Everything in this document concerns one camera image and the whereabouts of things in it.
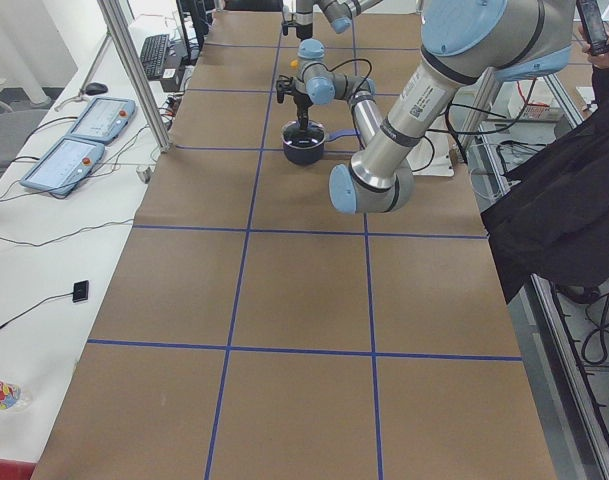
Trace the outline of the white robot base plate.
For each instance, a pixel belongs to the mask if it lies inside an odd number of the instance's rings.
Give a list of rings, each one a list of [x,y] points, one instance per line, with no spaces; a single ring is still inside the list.
[[[452,177],[454,167],[449,155],[449,136],[428,132],[408,156],[416,175]]]

